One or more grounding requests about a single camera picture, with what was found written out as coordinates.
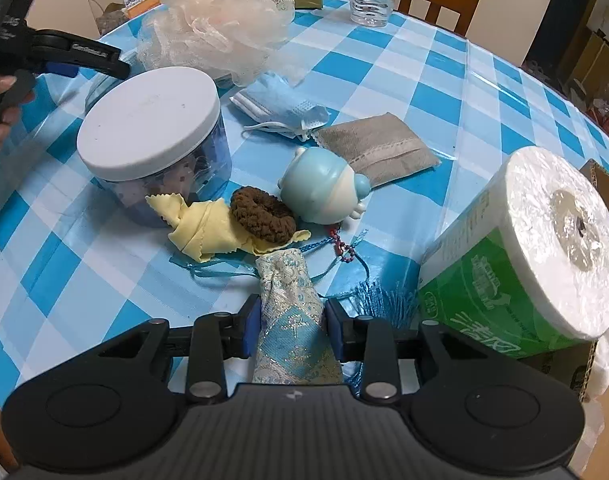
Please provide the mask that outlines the person's left hand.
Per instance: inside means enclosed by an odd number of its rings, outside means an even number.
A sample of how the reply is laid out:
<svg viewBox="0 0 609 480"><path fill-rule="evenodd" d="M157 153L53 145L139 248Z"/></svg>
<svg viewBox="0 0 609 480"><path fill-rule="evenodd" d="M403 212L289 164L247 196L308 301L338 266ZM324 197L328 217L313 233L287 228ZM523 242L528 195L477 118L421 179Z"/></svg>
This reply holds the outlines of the person's left hand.
<svg viewBox="0 0 609 480"><path fill-rule="evenodd" d="M0 95L9 91L17 78L12 75L0 75ZM6 138L8 137L13 125L19 122L21 116L20 107L31 102L35 97L35 92L31 89L24 98L15 106L8 106L4 110L0 110L0 149L2 148Z"/></svg>

